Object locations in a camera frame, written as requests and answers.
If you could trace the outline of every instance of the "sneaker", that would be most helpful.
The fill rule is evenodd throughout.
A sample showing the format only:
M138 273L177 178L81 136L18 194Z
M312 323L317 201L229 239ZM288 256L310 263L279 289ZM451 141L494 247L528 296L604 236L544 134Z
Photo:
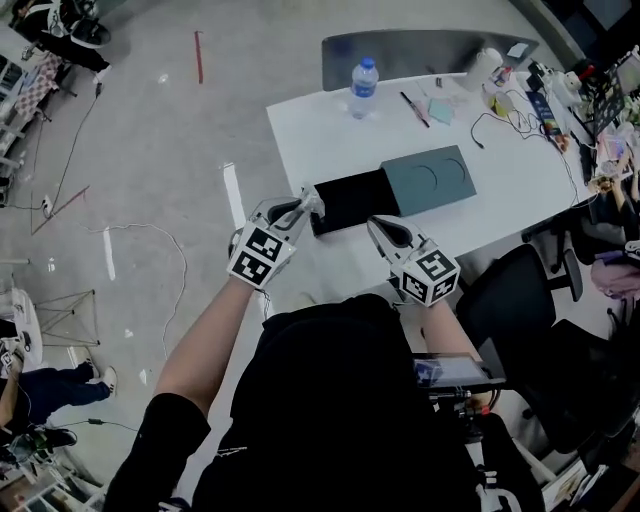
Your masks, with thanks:
M98 71L96 73L96 76L93 77L93 83L94 84L101 84L102 81L104 80L104 77L107 76L107 73L109 71L111 71L111 68L113 66L111 64L109 64L106 68L104 68L102 71Z
M102 376L102 382L104 382L109 388L109 393L114 396L116 394L116 385L118 384L118 376L113 366L109 366Z
M100 378L100 372L96 368L96 365L93 364L93 359L91 359L91 354L86 348L69 347L67 349L67 352L69 352L69 357L71 358L71 363L73 364L74 368L77 368L82 363L88 363L91 366L91 369L93 370L93 378L94 379Z

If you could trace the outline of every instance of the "white table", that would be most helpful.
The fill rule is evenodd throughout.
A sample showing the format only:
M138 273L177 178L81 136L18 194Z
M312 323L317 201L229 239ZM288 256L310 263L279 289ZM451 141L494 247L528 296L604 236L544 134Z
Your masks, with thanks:
M292 192L298 194L304 183L359 174L378 169L385 160L457 145L477 195L409 217L448 254L460 256L566 210L575 193L555 147L541 137L522 140L509 125L485 116L474 131L485 146L480 149L469 131L489 109L480 92L468 93L456 80L444 76L442 89L435 86L435 76L382 82L376 92L375 114L360 121L346 111L349 91L345 89L268 107ZM524 94L514 77L502 90L509 89ZM399 94L404 91L415 101L426 99L423 90L430 97L459 101L451 126L432 120L427 129ZM509 96L525 115L533 112L528 101L513 93ZM577 201L589 198L573 140L565 159L578 190ZM379 257L364 225L317 239L305 233L303 238L306 247L299 246L299 253L308 258L307 272L322 282L321 299L353 295L388 277L388 265Z

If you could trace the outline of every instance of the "person's leg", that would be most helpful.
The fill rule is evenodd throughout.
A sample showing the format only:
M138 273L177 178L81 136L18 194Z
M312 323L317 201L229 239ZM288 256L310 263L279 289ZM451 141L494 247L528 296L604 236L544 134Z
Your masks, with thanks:
M65 378L69 375L68 372L77 370L78 368L65 370L66 373L52 370L53 373L31 372L24 374L20 385L29 398L29 420L32 423L42 425L53 412L65 405L88 405L109 397L109 387L104 382L81 384ZM73 376L80 378L80 372Z
M57 378L84 384L94 378L93 366L84 362L71 370L56 370Z
M75 44L69 36L54 37L43 33L40 36L40 42L47 50L55 53L58 57L96 73L109 66L109 63L97 51Z

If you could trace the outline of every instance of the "black cable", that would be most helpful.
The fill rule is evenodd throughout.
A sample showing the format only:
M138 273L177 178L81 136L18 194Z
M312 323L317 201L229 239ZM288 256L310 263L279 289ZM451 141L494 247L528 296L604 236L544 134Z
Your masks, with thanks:
M88 423L89 425L116 425L118 427L122 427L122 428L126 428L127 430L131 430L131 432L138 432L137 429L135 428L131 428L131 427L127 427L126 425L123 425L121 423L116 423L115 421L103 421L99 418L89 418L88 420L84 420L84 421L76 421L75 423L67 423L66 425L58 425L53 427L54 429L59 429L59 428L65 428L65 427L72 427L73 425L81 425L82 423Z
M529 98L527 98L526 96L524 96L523 94L521 94L520 92L516 91L515 89L509 89L508 91L505 91L505 94L509 94L510 92L515 92L518 96L520 96L524 101L527 101L530 103Z
M520 119L524 120L525 126L528 126L529 129L527 131L524 130L519 130L514 124L513 121L511 121L511 118L508 117L507 114L507 119L502 119L500 117L496 117L492 114L490 114L489 112L483 112L482 114L480 114L480 117L478 117L478 119L476 119L476 121L473 123L473 125L471 125L471 138L473 139L473 142L475 142L478 147L480 147L481 149L484 149L484 145L481 144L478 139L475 138L475 136L473 135L473 130L476 127L476 125L478 124L478 122L480 122L480 120L484 117L484 116L489 116L493 119L496 119L502 123L506 123L508 125L510 125L518 135L520 135L520 137L522 138L522 140L527 140L530 139L531 137L542 137L543 139L549 140L549 138L546 135L543 135L542 133L540 133L541 129L542 129L542 122L540 121L540 119L535 116L533 113L529 112L527 114L527 117L525 117L525 115L520 112L517 109L514 109L514 112L516 112L518 114L518 121ZM569 181L571 183L571 187L573 188L573 200L571 201L571 204L569 205L569 207L573 207L574 204L576 202L578 202L579 200L579 194L578 194L578 187L576 185L576 182L573 179L573 176L571 175L571 167L569 166L569 164L567 163L567 160L565 159L564 155L562 154L562 150L557 146L557 145L553 145L555 147L555 149L558 151L558 154L560 155L560 158L562 159L562 163L564 164L564 168L567 172L567 176L569 177Z
M33 208L31 206L16 206L15 204L0 204L0 208L17 208L18 210L40 210L40 208Z
M473 139L473 142L475 142L481 149L484 149L484 145L481 144L478 139L476 139L475 135L473 134L473 130L475 129L476 125L480 122L480 120L484 117L484 116L489 116L492 119L495 119L497 121L500 121L501 123L506 123L509 126L511 126L518 135L520 135L520 137L522 138L522 140L527 140L531 137L542 137L543 139L546 139L547 137L545 135L542 135L541 133L531 133L534 130L540 130L540 126L541 125L537 125L535 128L533 126L533 123L531 123L530 118L525 117L524 114L522 112L520 112L519 110L515 110L515 112L518 113L519 118L522 118L525 120L526 124L529 125L529 130L528 131L521 131L518 130L518 128L516 128L516 126L513 124L513 122L511 121L510 118L507 119L502 119L501 117L497 117L494 116L493 114L490 114L489 112L483 112L482 114L480 114L480 117L478 117L478 119L476 119L476 121L473 123L473 125L471 125L471 138Z
M40 139L42 138L42 128L44 127L44 116L40 117L40 129L38 130L38 140L36 141L36 152L33 155L33 175L31 177L31 180L35 180L36 179L36 171L38 169L38 150L40 149Z
M82 126L84 125L84 122L87 120L87 117L89 117L89 114L91 114L91 111L93 110L93 106L96 104L96 101L98 101L98 96L100 96L100 92L98 92L98 90L96 89L96 97L93 99L93 101L91 102L91 106L89 107L89 110L87 110L87 113L82 118L82 121L80 122L80 126L78 126L78 131L76 132L76 136L73 138L73 144L71 144L71 151L69 152L69 158L67 158L67 165L64 166L64 172L62 173L62 179L60 180L60 185L58 186L58 191L56 192L56 198L53 200L53 204L51 206L51 213L53 213L56 209L58 197L60 196L60 190L62 190L62 185L64 184L64 178L67 175L67 171L69 170L69 163L71 162L71 156L73 155L73 150L76 147L76 142L78 142L78 136L80 135L80 130L82 130Z

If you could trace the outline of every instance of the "sticky note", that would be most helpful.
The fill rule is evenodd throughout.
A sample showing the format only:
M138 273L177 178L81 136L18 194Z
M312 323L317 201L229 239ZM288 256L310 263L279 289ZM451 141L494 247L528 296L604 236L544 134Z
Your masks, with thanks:
M429 103L429 116L444 124L451 124L453 119L453 108L447 103L437 99L432 99Z
M527 48L529 48L529 45L527 43L516 43L507 52L507 55L509 57L513 57L514 59L519 59L520 57L522 57Z

